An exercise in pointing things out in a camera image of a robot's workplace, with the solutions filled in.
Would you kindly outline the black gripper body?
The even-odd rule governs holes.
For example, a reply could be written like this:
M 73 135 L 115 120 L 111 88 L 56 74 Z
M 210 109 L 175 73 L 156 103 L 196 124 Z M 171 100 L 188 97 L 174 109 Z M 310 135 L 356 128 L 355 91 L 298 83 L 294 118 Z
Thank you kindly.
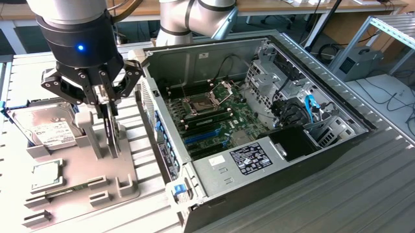
M 41 33 L 59 69 L 107 67 L 119 72 L 124 66 L 118 52 L 112 17 L 107 10 L 89 22 L 57 24 L 36 16 Z

